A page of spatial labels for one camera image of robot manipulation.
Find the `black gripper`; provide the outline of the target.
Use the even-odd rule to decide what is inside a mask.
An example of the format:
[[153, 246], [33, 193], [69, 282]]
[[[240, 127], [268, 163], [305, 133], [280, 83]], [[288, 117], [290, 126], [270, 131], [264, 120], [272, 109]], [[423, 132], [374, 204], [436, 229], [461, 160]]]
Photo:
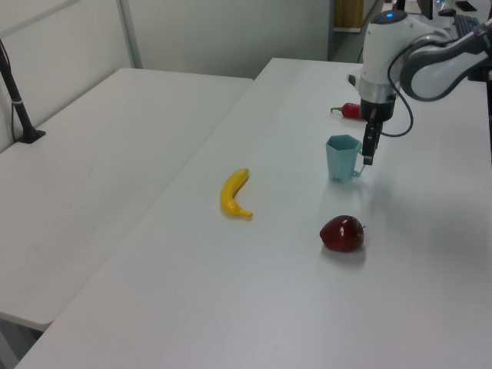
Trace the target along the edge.
[[372, 165], [374, 160], [374, 153], [377, 150], [377, 146], [381, 137], [383, 129], [383, 123], [389, 121], [394, 113], [395, 100], [384, 103], [374, 103], [361, 99], [360, 103], [360, 115], [363, 120], [367, 122], [362, 155], [364, 159], [364, 165]]

